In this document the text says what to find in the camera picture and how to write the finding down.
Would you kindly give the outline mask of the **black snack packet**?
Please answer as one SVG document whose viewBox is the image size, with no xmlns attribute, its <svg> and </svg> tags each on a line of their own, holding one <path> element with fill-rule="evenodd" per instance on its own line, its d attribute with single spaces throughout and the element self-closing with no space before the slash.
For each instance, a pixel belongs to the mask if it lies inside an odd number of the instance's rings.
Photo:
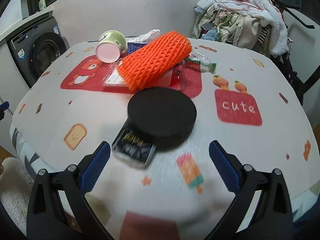
<svg viewBox="0 0 320 240">
<path fill-rule="evenodd" d="M 146 169 L 153 160 L 157 145 L 146 139 L 126 120 L 111 148 L 115 157 L 122 162 L 134 168 Z"/>
</svg>

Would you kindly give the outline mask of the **pile of clothes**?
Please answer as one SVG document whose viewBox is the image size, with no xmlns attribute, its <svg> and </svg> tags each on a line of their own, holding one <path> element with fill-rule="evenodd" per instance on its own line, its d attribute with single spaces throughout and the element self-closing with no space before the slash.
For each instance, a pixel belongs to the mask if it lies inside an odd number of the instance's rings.
<svg viewBox="0 0 320 240">
<path fill-rule="evenodd" d="M 278 57 L 290 51 L 287 26 L 271 0 L 200 0 L 191 38 Z"/>
</svg>

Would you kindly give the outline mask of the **black round lid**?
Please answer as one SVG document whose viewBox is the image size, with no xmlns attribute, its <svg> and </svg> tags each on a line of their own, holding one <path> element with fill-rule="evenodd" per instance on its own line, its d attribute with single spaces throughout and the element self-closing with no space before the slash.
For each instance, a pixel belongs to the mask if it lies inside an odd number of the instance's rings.
<svg viewBox="0 0 320 240">
<path fill-rule="evenodd" d="M 129 126 L 160 149 L 175 148 L 186 141 L 196 117 L 192 100 L 170 88 L 142 90 L 129 100 L 127 106 Z"/>
</svg>

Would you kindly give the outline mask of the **black washing machine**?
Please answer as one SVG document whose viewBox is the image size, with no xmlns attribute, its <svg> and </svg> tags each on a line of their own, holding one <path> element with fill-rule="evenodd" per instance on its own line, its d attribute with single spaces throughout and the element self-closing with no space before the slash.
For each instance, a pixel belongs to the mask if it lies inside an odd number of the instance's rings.
<svg viewBox="0 0 320 240">
<path fill-rule="evenodd" d="M 57 20 L 49 13 L 18 27 L 5 40 L 29 88 L 67 50 Z"/>
</svg>

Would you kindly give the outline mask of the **white fleece robe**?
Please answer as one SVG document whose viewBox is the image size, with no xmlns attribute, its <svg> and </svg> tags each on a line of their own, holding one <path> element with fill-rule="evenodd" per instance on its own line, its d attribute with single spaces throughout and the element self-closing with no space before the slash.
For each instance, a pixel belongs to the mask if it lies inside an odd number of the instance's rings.
<svg viewBox="0 0 320 240">
<path fill-rule="evenodd" d="M 1 203 L 15 225 L 26 235 L 28 204 L 34 180 L 16 158 L 4 159 L 2 166 Z"/>
</svg>

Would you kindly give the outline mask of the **patterned table mat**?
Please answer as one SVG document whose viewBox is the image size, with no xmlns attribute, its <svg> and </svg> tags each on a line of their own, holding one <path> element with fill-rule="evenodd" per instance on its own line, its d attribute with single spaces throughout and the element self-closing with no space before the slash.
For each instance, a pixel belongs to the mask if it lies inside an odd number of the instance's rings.
<svg viewBox="0 0 320 240">
<path fill-rule="evenodd" d="M 258 171 L 283 172 L 294 220 L 319 196 L 319 150 L 293 89 L 273 62 L 248 49 L 192 40 L 215 72 L 186 63 L 182 91 L 197 109 L 180 147 L 137 169 L 111 157 L 88 201 L 115 239 L 204 239 L 234 198 L 212 163 L 217 140 Z M 127 118 L 130 94 L 103 85 L 109 66 L 71 84 L 95 57 L 95 42 L 69 48 L 38 79 L 13 115 L 10 138 L 30 174 L 62 171 L 112 142 Z"/>
</svg>

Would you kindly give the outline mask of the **green paper cup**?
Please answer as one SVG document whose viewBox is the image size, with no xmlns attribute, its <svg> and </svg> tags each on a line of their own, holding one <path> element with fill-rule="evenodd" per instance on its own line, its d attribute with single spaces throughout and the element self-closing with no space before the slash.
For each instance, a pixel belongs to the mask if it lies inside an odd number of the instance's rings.
<svg viewBox="0 0 320 240">
<path fill-rule="evenodd" d="M 116 30 L 108 30 L 102 33 L 96 46 L 97 58 L 104 63 L 114 63 L 126 49 L 125 36 Z"/>
</svg>

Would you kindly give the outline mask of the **blue tissue pack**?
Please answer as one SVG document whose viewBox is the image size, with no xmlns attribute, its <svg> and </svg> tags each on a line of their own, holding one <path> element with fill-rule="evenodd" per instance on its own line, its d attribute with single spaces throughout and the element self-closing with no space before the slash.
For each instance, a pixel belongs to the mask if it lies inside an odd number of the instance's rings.
<svg viewBox="0 0 320 240">
<path fill-rule="evenodd" d="M 135 51 L 139 50 L 146 46 L 148 42 L 128 42 L 127 43 L 127 54 L 134 53 Z"/>
</svg>

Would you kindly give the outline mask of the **green white candy wrapper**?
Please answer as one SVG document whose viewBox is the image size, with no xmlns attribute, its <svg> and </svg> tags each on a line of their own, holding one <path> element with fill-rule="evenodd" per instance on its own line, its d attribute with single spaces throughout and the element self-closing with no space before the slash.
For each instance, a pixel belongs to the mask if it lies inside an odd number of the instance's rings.
<svg viewBox="0 0 320 240">
<path fill-rule="evenodd" d="M 185 58 L 185 61 L 199 64 L 202 73 L 214 74 L 215 72 L 216 63 L 213 63 L 206 55 L 197 51 L 193 50 L 189 56 Z"/>
</svg>

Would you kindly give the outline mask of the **orange foam fruit net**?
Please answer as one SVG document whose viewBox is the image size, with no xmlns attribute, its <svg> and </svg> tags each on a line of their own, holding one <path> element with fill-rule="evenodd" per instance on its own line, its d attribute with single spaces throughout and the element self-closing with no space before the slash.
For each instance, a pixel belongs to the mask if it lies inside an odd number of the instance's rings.
<svg viewBox="0 0 320 240">
<path fill-rule="evenodd" d="M 171 68 L 188 57 L 191 51 L 192 45 L 186 36 L 170 31 L 124 57 L 123 64 L 134 67 L 155 64 Z"/>
</svg>

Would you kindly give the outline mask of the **green soap bottle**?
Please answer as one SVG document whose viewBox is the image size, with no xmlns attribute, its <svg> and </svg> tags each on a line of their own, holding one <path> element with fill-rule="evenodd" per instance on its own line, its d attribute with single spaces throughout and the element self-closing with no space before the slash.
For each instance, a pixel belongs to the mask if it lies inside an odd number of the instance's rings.
<svg viewBox="0 0 320 240">
<path fill-rule="evenodd" d="M 39 11 L 43 11 L 46 7 L 46 0 L 39 0 Z"/>
</svg>

